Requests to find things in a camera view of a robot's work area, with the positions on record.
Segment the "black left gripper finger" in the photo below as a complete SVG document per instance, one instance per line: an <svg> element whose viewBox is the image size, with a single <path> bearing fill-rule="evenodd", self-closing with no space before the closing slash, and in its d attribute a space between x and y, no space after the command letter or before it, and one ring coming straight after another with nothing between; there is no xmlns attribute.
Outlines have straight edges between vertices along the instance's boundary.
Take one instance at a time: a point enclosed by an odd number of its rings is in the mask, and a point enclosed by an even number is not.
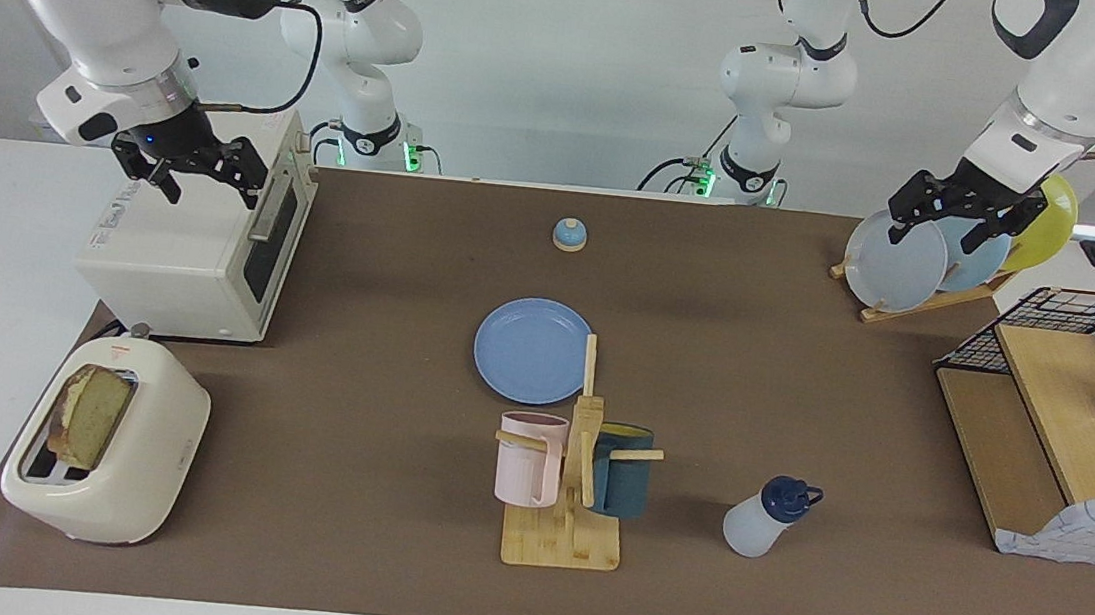
<svg viewBox="0 0 1095 615"><path fill-rule="evenodd" d="M889 243L901 244L915 227L945 218L948 189L948 182L920 170L894 192L887 209L892 218Z"/></svg>
<svg viewBox="0 0 1095 615"><path fill-rule="evenodd" d="M973 227L960 237L960 246L967 254L972 254L986 244L987 240L1018 235L1044 213L1048 200L1042 189L1031 189L1011 204L1002 199L981 198L975 196L967 202L969 219L975 219Z"/></svg>

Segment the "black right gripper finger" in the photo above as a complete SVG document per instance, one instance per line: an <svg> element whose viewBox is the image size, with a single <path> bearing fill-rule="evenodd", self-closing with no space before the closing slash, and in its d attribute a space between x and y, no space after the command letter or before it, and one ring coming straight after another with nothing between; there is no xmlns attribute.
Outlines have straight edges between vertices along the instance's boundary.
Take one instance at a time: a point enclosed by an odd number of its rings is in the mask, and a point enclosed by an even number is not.
<svg viewBox="0 0 1095 615"><path fill-rule="evenodd" d="M145 154L136 139L128 134L115 134L112 154L116 156L128 179L145 181L163 193L169 204L178 204L182 196L166 160L154 161Z"/></svg>
<svg viewBox="0 0 1095 615"><path fill-rule="evenodd" d="M268 179L268 167L250 138L237 137L215 146L212 179L233 187L247 209L253 210Z"/></svg>

